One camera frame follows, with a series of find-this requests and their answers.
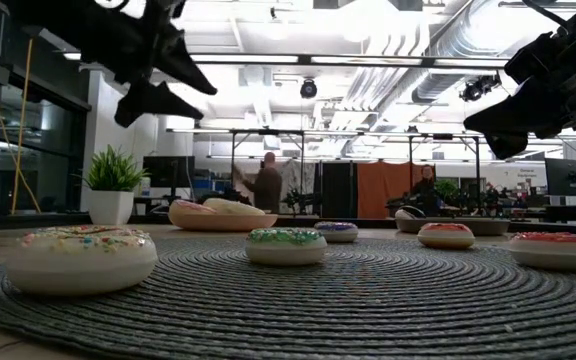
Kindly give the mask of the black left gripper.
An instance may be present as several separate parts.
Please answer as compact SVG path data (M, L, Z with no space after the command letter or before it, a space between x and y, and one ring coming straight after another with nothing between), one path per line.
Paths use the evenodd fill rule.
M96 4L87 11L92 39L85 45L85 61L103 65L119 83L135 83L119 100L115 122L128 128L143 114L202 119L203 114L171 92L166 82L148 82L158 68L201 93L217 93L188 53L185 31L171 24L186 0L145 0L139 18L124 12L129 2Z

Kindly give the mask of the large pink frosted donut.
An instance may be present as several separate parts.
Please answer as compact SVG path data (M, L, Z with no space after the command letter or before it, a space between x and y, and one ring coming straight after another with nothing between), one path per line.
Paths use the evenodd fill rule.
M174 200L169 207L169 213L177 215L216 214L216 210L186 200Z

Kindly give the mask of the large white glazed donut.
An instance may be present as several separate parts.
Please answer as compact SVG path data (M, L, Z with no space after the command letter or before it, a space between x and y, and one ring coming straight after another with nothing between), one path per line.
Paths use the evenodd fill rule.
M204 206L213 209L217 214L263 216L265 212L254 206L237 201L222 198L209 198L204 201Z

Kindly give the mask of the small red frosted donut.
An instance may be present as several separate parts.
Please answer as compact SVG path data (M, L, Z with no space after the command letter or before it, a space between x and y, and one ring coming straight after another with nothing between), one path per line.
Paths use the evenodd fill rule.
M576 234L523 232L515 234L508 250L520 264L557 271L576 271Z
M460 223L424 224L417 239L424 246L442 249L467 249L475 242L471 229Z

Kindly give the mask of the small white sprinkled donut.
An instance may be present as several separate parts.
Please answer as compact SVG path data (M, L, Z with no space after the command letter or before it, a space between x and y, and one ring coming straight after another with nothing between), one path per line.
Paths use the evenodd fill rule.
M24 235L5 269L8 280L25 293L80 296L134 286L157 262L156 245L142 230L79 225Z

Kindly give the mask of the small green frosted donut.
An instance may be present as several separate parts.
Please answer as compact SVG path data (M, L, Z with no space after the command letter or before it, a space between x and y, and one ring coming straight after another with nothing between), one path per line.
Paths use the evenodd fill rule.
M259 228L248 234L245 253L257 264L302 266L321 261L327 247L326 239L315 229Z

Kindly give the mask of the small purple frosted donut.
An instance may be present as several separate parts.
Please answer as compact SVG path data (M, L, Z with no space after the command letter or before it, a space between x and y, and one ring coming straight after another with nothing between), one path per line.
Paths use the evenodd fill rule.
M349 222L318 222L314 228L328 243L352 243L359 233L358 227Z

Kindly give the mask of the black ceiling spotlight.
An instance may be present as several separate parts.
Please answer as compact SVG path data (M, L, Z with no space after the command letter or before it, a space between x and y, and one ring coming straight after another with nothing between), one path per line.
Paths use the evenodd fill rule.
M500 85L501 78L498 74L482 75L473 81L467 81L465 83L465 88L460 92L459 97L464 102L477 101Z

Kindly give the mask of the black computer monitor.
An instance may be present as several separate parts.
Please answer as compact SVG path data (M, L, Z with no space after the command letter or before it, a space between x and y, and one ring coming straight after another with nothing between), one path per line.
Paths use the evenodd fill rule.
M547 193L551 196L576 196L576 160L545 159Z
M189 188L194 177L194 156L145 156L143 169L150 185L159 188Z

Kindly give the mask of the green background plant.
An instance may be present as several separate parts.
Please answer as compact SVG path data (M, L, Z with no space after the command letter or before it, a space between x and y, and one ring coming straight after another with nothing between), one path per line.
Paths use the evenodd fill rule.
M460 193L455 179L441 178L435 182L435 190L444 202L454 200Z

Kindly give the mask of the dark grey round pan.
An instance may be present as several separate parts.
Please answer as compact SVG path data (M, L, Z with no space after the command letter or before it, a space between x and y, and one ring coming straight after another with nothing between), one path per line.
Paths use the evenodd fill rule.
M429 217L418 219L395 219L397 228L405 233L417 234L427 223L457 223L467 226L475 236L501 236L509 229L510 221L479 217Z

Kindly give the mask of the person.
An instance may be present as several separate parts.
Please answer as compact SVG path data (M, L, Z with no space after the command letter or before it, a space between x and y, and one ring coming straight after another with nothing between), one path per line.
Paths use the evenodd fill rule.
M267 152L264 155L263 166L258 171L255 180L243 179L242 183L253 193L256 208L278 214L282 177L275 165L275 154Z
M428 216L436 216L439 212L439 199L434 185L434 168L424 165L421 169L422 178L412 188L412 194L417 197L417 203Z

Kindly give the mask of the green plant in white pot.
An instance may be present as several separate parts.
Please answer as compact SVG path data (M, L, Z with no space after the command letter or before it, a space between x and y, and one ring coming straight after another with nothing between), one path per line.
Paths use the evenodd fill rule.
M125 225L132 214L134 190L149 173L132 154L108 145L92 156L83 182L90 190L88 212L95 225Z

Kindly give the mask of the pink plate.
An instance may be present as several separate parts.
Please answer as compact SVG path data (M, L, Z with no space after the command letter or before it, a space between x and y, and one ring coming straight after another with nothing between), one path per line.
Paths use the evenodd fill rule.
M247 232L256 228L271 227L277 221L276 214L263 216L230 214L177 215L168 212L170 222L184 230L208 232Z

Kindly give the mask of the white patterned cloth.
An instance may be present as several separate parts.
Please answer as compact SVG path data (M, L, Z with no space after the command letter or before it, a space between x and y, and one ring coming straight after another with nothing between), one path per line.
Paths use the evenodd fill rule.
M284 162L277 162L274 168L282 177L280 191L279 212L281 214L292 214L290 206L283 202L291 190L297 190L301 194L312 194L315 190L315 169L314 162L299 162L290 159Z

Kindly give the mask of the orange curtain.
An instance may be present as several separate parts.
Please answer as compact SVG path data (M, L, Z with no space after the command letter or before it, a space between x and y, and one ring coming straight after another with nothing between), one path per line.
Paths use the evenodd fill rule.
M421 180L423 166L410 162L402 164L385 162L358 164L358 217L385 219L389 217L389 210L386 207L389 200L402 198L405 195L416 197L412 194L412 188ZM417 203L417 197L412 203L421 208L421 205Z

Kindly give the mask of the black curtain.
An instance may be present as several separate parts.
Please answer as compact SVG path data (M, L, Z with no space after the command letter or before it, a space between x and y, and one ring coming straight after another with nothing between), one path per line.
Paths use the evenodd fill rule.
M353 162L323 164L321 177L322 217L357 217L357 165Z

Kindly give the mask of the round grey woven placemat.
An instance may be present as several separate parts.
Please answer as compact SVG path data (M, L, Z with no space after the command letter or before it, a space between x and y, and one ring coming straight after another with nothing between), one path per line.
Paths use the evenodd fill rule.
M83 298L24 294L0 266L0 328L121 360L576 360L576 274L502 248L365 238L289 268L240 238L157 249L139 285Z

